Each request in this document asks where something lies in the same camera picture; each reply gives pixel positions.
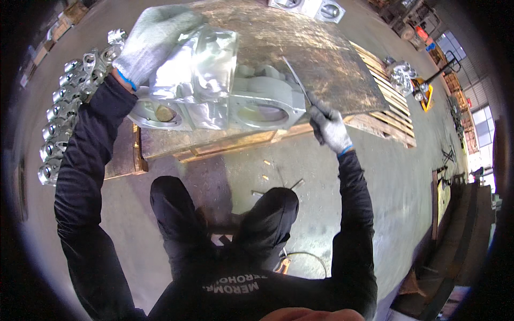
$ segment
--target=pallet jack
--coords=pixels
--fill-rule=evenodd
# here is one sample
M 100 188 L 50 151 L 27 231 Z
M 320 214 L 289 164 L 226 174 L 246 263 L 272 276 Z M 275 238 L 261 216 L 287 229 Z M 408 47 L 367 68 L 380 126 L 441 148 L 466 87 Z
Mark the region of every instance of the pallet jack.
M 457 60 L 453 52 L 447 51 L 446 56 L 451 54 L 453 56 L 453 59 L 450 60 L 446 65 L 444 65 L 438 72 L 436 72 L 432 77 L 428 78 L 427 80 L 424 80 L 423 78 L 415 78 L 411 79 L 412 85 L 414 86 L 414 91 L 412 92 L 412 95 L 414 95 L 414 99 L 419 101 L 421 106 L 423 107 L 423 110 L 425 112 L 428 112 L 430 108 L 432 108 L 432 93 L 434 91 L 434 88 L 430 83 L 434 81 L 437 77 L 439 77 L 440 74 L 445 72 L 447 68 L 450 68 L 454 72 L 458 72 L 462 66 L 460 62 Z M 453 66 L 458 65 L 459 69 L 454 70 Z

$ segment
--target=black pants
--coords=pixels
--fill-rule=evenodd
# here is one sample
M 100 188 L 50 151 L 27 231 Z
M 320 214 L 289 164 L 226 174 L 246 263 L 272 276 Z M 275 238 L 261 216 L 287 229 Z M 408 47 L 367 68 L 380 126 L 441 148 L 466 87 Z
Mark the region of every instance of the black pants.
M 193 200 L 179 178 L 156 178 L 150 203 L 170 258 L 173 279 L 199 261 L 215 260 L 204 220 L 195 213 Z M 238 260 L 243 259 L 250 267 L 272 270 L 289 239 L 298 206 L 298 197 L 292 190 L 270 189 L 245 215 L 228 251 L 237 253 Z

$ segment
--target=hand in foreground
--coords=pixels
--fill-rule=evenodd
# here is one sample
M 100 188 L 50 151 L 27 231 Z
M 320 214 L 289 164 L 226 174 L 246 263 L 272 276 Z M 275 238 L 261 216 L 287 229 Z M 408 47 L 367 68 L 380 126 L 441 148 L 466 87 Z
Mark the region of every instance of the hand in foreground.
M 310 125 L 314 128 L 314 136 L 320 145 L 327 145 L 336 152 L 337 156 L 343 155 L 353 147 L 352 140 L 346 132 L 341 113 L 335 109 L 327 108 L 321 100 L 312 93 L 307 93 L 313 103 L 310 108 Z
M 135 91 L 150 73 L 161 66 L 176 45 L 180 34 L 202 22 L 202 16 L 186 6 L 168 5 L 143 11 L 130 31 L 120 57 L 113 66 Z

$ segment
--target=concrete floor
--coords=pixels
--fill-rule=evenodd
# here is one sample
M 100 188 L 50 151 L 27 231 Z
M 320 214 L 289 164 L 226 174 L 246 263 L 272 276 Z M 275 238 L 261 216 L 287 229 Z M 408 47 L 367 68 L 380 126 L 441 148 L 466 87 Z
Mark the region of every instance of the concrete floor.
M 426 52 L 416 52 L 402 41 L 366 4 L 351 0 L 340 3 L 346 15 L 339 27 L 351 41 L 381 58 L 389 54 L 397 60 L 407 60 L 423 78 L 437 71 Z M 45 110 L 51 105 L 51 93 L 57 88 L 66 61 L 81 57 L 92 46 L 105 46 L 106 34 L 111 29 L 121 27 L 130 31 L 144 8 L 161 4 L 160 1 L 131 1 L 128 5 L 118 0 L 97 3 L 79 25 L 57 42 L 36 70 L 20 102 L 26 122 L 19 128 L 17 143 L 25 153 L 28 175 L 28 220 L 21 229 L 35 264 L 54 291 L 77 307 L 79 316 L 84 319 L 87 316 L 71 286 L 56 234 L 54 189 L 41 186 L 36 176 L 41 165 L 38 151 L 43 144 L 41 128 L 46 123 Z M 441 148 L 448 150 L 448 144 L 453 141 L 458 164 L 450 166 L 450 171 L 456 174 L 466 170 L 465 157 L 447 111 L 442 80 L 434 81 L 433 86 L 434 107 L 428 113 L 423 112 L 412 96 L 407 97 L 416 148 L 406 149 L 395 141 L 348 128 L 366 170 L 375 212 L 373 241 L 379 301 L 397 288 L 407 274 L 413 251 L 430 227 L 431 171 L 443 164 Z M 273 166 L 263 160 L 272 162 Z M 195 205 L 215 213 L 213 219 L 219 223 L 230 220 L 230 213 L 240 214 L 253 206 L 256 199 L 250 195 L 250 190 L 291 187 L 303 178 L 306 185 L 298 189 L 300 212 L 286 248 L 318 255 L 330 268 L 332 238 L 339 231 L 341 215 L 337 161 L 334 153 L 320 147 L 313 136 L 189 164 L 165 157 L 149 161 L 149 168 L 144 175 L 105 182 L 101 223 L 116 246 L 134 303 L 146 313 L 172 280 L 149 202 L 150 185 L 160 175 L 179 176 Z M 269 181 L 262 179 L 263 174 Z M 321 265 L 309 257 L 293 260 L 289 271 L 303 277 L 323 277 Z M 388 307 L 389 301 L 382 301 L 382 305 Z

